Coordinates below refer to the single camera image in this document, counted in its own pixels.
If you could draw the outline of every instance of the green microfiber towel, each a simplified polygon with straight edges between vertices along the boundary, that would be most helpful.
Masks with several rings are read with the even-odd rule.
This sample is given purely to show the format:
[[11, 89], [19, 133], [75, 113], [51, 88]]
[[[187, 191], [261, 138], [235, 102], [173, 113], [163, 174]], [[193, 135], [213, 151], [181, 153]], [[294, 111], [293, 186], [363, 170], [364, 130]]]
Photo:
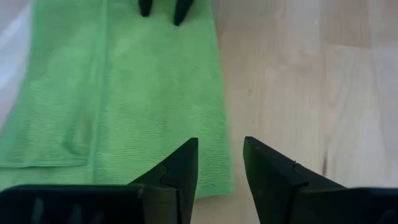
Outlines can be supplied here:
[[209, 0], [172, 24], [135, 0], [35, 0], [28, 72], [0, 138], [0, 188], [126, 184], [199, 138], [197, 197], [233, 190]]

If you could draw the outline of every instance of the black plastic part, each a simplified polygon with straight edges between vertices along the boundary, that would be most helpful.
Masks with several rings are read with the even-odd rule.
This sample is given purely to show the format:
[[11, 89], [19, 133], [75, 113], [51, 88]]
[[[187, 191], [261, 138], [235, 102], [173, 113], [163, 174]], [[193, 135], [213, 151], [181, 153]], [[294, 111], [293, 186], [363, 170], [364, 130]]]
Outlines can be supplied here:
[[252, 137], [243, 153], [261, 223], [398, 223], [398, 189], [347, 189]]
[[[138, 0], [141, 15], [149, 16], [152, 9], [153, 0]], [[193, 0], [177, 0], [174, 12], [174, 25], [179, 26], [188, 14], [189, 9], [193, 4]]]
[[193, 0], [177, 0], [174, 12], [174, 25], [179, 26], [188, 14]]
[[0, 223], [190, 223], [198, 177], [191, 138], [129, 185], [22, 185], [0, 193]]
[[142, 16], [149, 16], [150, 10], [152, 9], [152, 2], [153, 0], [138, 0], [139, 9]]
[[181, 223], [190, 223], [197, 180], [198, 139], [191, 138], [131, 184], [144, 182], [151, 185], [175, 187], [178, 189]]

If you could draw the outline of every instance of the light wood surface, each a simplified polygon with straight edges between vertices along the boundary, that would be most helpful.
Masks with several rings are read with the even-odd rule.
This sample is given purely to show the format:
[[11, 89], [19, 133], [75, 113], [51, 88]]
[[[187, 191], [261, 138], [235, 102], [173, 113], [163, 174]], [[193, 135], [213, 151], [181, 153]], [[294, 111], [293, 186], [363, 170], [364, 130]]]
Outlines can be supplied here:
[[[0, 22], [28, 2], [0, 0]], [[259, 222], [245, 136], [345, 186], [398, 187], [397, 12], [396, 0], [214, 0], [236, 193], [198, 199], [192, 223]]]
[[0, 130], [26, 71], [29, 17], [29, 0], [0, 0]]

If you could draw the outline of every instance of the towel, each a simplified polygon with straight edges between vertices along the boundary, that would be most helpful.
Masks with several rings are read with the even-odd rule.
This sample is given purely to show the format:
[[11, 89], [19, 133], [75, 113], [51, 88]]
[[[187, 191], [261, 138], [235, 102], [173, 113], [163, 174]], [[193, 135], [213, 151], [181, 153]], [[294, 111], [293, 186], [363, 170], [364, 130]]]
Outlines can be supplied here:
[[27, 73], [0, 135], [0, 188], [126, 184], [199, 138], [197, 197], [233, 191], [209, 0], [36, 0]]

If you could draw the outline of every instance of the black pointed tip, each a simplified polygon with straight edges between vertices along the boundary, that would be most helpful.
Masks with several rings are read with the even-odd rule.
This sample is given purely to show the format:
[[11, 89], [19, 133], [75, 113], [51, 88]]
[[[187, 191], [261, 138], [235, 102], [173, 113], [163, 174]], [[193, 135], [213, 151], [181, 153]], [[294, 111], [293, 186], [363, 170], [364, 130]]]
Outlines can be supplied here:
[[150, 14], [150, 9], [152, 9], [152, 0], [139, 0], [138, 5], [141, 15], [143, 17], [148, 17]]
[[289, 159], [287, 156], [284, 156], [283, 154], [267, 146], [266, 144], [258, 141], [254, 137], [245, 137], [244, 158], [245, 156], [250, 154], [250, 151], [256, 151], [263, 156], [265, 161], [272, 163], [274, 166], [291, 168], [295, 164], [295, 161]]
[[179, 26], [182, 23], [183, 19], [174, 18], [174, 25]]
[[198, 138], [190, 138], [164, 159], [163, 163], [169, 168], [176, 165], [179, 167], [195, 167], [198, 164], [198, 148]]

